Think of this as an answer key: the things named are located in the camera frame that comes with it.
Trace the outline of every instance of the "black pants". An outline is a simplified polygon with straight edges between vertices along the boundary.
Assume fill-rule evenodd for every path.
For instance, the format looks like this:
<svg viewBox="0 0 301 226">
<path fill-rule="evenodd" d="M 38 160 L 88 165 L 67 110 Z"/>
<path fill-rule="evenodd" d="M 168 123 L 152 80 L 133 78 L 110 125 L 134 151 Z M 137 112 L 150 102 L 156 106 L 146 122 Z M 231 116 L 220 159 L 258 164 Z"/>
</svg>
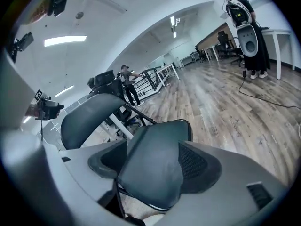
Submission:
<svg viewBox="0 0 301 226">
<path fill-rule="evenodd" d="M 138 98 L 137 92 L 135 90 L 135 87 L 133 85 L 126 85 L 125 86 L 126 94 L 128 97 L 128 100 L 130 101 L 132 106 L 135 106 L 135 103 L 133 102 L 133 98 L 131 93 L 133 94 L 135 101 L 137 102 L 138 105 L 140 105 L 140 100 Z"/>
</svg>

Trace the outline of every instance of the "fluorescent light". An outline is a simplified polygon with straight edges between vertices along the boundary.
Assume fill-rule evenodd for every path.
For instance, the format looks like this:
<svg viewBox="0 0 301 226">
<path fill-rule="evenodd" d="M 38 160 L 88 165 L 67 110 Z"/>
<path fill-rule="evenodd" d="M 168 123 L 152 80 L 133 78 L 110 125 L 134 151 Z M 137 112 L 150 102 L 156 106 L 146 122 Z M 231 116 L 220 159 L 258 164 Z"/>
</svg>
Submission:
<svg viewBox="0 0 301 226">
<path fill-rule="evenodd" d="M 55 44 L 60 43 L 70 43 L 70 42 L 83 42 L 86 40 L 85 35 L 82 36 L 65 36 L 65 37 L 58 37 L 58 38 L 52 38 L 44 41 L 44 46 L 48 47 Z"/>
<path fill-rule="evenodd" d="M 70 87 L 68 87 L 68 88 L 64 89 L 63 91 L 61 91 L 60 93 L 56 94 L 55 97 L 60 96 L 61 94 L 63 94 L 64 92 L 70 90 L 70 89 L 73 88 L 73 87 L 74 87 L 74 85 L 71 85 Z"/>
<path fill-rule="evenodd" d="M 171 26 L 174 26 L 175 25 L 174 16 L 170 17 L 170 21 L 171 21 Z"/>
<path fill-rule="evenodd" d="M 30 118 L 31 118 L 31 116 L 26 117 L 26 119 L 23 121 L 23 123 L 25 124 Z"/>
</svg>

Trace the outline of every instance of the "laminate floor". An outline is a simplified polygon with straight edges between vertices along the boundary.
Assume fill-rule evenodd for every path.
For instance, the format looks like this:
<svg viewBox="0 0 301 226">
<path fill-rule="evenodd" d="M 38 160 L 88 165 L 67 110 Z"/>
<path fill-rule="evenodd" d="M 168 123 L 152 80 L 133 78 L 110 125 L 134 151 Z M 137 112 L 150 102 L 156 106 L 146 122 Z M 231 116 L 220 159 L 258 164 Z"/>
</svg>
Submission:
<svg viewBox="0 0 301 226">
<path fill-rule="evenodd" d="M 194 142 L 248 156 L 289 185 L 301 151 L 301 111 L 239 93 L 243 69 L 231 66 L 231 60 L 194 63 L 178 70 L 180 80 L 170 78 L 170 86 L 139 109 L 157 122 L 189 121 Z M 277 80 L 277 67 L 271 66 L 263 80 L 246 78 L 241 91 L 301 107 L 301 73 L 282 66 Z"/>
</svg>

